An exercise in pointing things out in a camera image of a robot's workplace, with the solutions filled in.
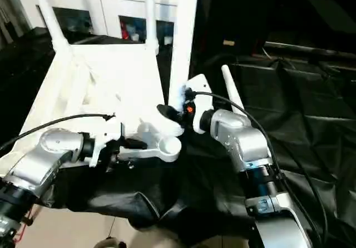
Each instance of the wire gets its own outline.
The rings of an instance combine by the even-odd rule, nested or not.
[[[268,57],[268,59],[272,60],[272,57],[267,53],[264,47],[262,47],[262,51]]]
[[[12,138],[11,140],[5,142],[3,145],[0,146],[0,151],[4,150],[6,147],[8,147],[9,145],[15,143],[16,141],[18,141],[19,139],[21,138],[24,138],[36,131],[39,131],[45,127],[48,127],[48,126],[52,126],[54,124],[57,124],[57,123],[60,123],[60,122],[63,122],[63,121],[67,121],[67,120],[71,120],[71,119],[75,119],[75,118],[82,118],[82,117],[102,117],[104,118],[106,121],[115,117],[115,115],[103,115],[103,114],[100,114],[100,113],[83,113],[81,115],[74,115],[74,116],[67,116],[67,117],[63,117],[63,118],[60,118],[60,119],[57,119],[57,120],[53,120],[51,122],[48,122],[48,123],[45,123],[41,126],[38,126],[38,127],[35,127],[23,134],[20,134],[14,138]]]
[[[255,125],[257,126],[257,128],[262,132],[262,134],[266,138],[267,146],[268,146],[268,148],[270,150],[271,158],[272,158],[273,163],[274,163],[274,165],[275,165],[275,167],[277,169],[277,173],[279,174],[279,176],[283,177],[283,175],[281,175],[282,174],[281,173],[281,169],[279,167],[279,164],[278,164],[278,161],[276,159],[276,155],[275,155],[271,140],[270,140],[267,132],[264,130],[264,128],[261,126],[261,124],[249,112],[247,112],[246,110],[241,108],[235,102],[233,102],[233,101],[231,101],[231,100],[229,100],[229,99],[227,99],[227,98],[225,98],[223,96],[220,96],[220,95],[217,95],[217,94],[214,94],[214,93],[210,93],[210,92],[203,92],[203,91],[192,91],[192,90],[186,91],[187,98],[190,98],[190,97],[194,98],[196,95],[208,95],[208,96],[211,96],[213,98],[218,98],[218,99],[220,99],[222,101],[225,101],[225,102],[231,104],[232,106],[236,107],[237,109],[239,109],[239,111],[244,113],[251,121],[253,121],[255,123]],[[293,200],[296,202],[298,208],[301,210],[301,212],[303,213],[303,215],[307,219],[311,229],[315,232],[315,235],[316,235],[316,237],[318,239],[318,243],[319,243],[320,247],[323,247],[323,243],[322,243],[322,240],[320,238],[320,235],[319,235],[319,232],[318,232],[318,228],[315,225],[314,221],[309,216],[308,212],[306,211],[304,206],[301,204],[301,202],[298,200],[297,196],[293,193],[293,191],[291,190],[290,186],[288,185],[288,183],[286,182],[286,180],[284,178],[282,178],[282,182],[284,183],[287,192],[291,195]]]
[[[318,202],[318,205],[320,205],[320,208],[322,210],[322,214],[323,214],[323,244],[325,245],[328,239],[328,218],[327,218],[327,213],[325,212],[325,207],[322,203],[322,199],[320,198],[319,192],[318,190],[315,188],[312,179],[310,178],[309,174],[307,173],[307,171],[305,170],[304,166],[301,164],[301,162],[294,157],[291,152],[287,149],[287,147],[278,141],[278,144],[288,153],[288,155],[293,159],[293,161],[296,163],[296,165],[300,168],[300,170],[302,171],[303,175],[305,176],[306,181],[308,182],[314,196],[315,199]]]

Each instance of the black tablecloth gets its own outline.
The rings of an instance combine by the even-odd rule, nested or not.
[[[68,33],[70,42],[86,38]],[[99,37],[90,43],[125,41]],[[0,142],[21,129],[54,52],[44,29],[35,29],[0,52]],[[157,58],[167,95],[170,49]],[[327,210],[328,246],[356,245],[356,74],[325,71],[315,65],[253,60],[231,66],[245,108],[265,127],[292,189],[315,222],[322,215],[292,156],[311,175]],[[220,65],[197,68],[213,92],[226,95]],[[230,108],[220,102],[216,107]],[[188,245],[216,234],[248,237],[253,220],[223,147],[189,130],[174,163],[152,158],[133,169],[118,165],[61,170],[44,200],[53,208],[126,217],[135,227],[170,229]]]

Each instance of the red wire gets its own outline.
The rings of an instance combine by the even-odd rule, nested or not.
[[[29,212],[28,212],[28,215],[27,215],[27,218],[29,219],[29,217],[30,217],[30,215],[31,215],[31,211],[32,211],[32,207],[31,207],[31,209],[29,210]],[[23,234],[24,234],[24,231],[25,231],[25,229],[26,229],[26,223],[24,223],[24,225],[23,225],[23,227],[22,227],[22,231],[21,231],[21,233],[19,234],[19,238],[18,239],[14,239],[14,242],[15,242],[15,244],[18,244],[21,240],[22,240],[22,237],[23,237]]]

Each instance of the floor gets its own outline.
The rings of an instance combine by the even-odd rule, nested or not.
[[[17,248],[93,248],[108,236],[123,241],[128,248],[182,248],[170,232],[158,229],[136,231],[126,219],[69,210],[41,208],[35,222],[27,227]],[[195,248],[243,248],[245,241],[216,236]]]

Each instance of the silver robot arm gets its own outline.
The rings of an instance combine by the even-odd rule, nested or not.
[[[275,169],[263,133],[254,128],[245,115],[215,111],[211,97],[195,95],[191,90],[211,93],[204,75],[189,80],[186,89],[183,109],[188,112],[183,114],[183,119],[190,121],[188,124],[195,132],[209,132],[220,142],[239,175],[247,213],[255,218],[253,234],[259,236],[253,247],[311,248],[297,208]]]
[[[50,187],[60,167],[90,157],[94,139],[86,133],[51,129],[24,155],[3,179],[0,190],[0,247],[7,247],[21,221]]]

